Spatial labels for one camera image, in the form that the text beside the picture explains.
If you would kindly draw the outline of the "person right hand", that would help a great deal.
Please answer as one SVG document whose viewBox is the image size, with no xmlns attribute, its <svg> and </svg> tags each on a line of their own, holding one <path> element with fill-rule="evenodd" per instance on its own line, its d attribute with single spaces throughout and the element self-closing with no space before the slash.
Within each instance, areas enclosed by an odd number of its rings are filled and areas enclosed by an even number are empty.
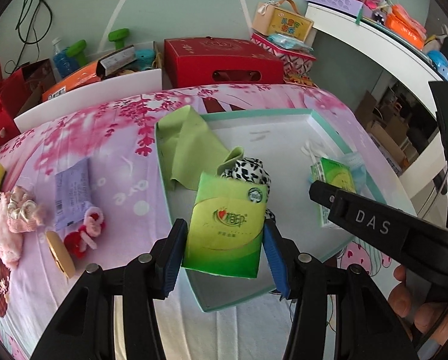
<svg viewBox="0 0 448 360">
<path fill-rule="evenodd" d="M 399 265 L 394 270 L 394 277 L 399 284 L 392 289 L 388 297 L 388 302 L 395 314 L 400 318 L 406 318 L 412 306 L 411 293 L 405 285 L 406 268 Z M 414 314 L 414 324 L 418 331 L 427 333 L 434 325 L 438 317 L 443 313 L 444 306 L 437 303 L 426 303 L 421 305 Z M 439 345 L 444 345 L 448 340 L 448 313 L 443 322 L 436 328 L 431 336 Z"/>
</svg>

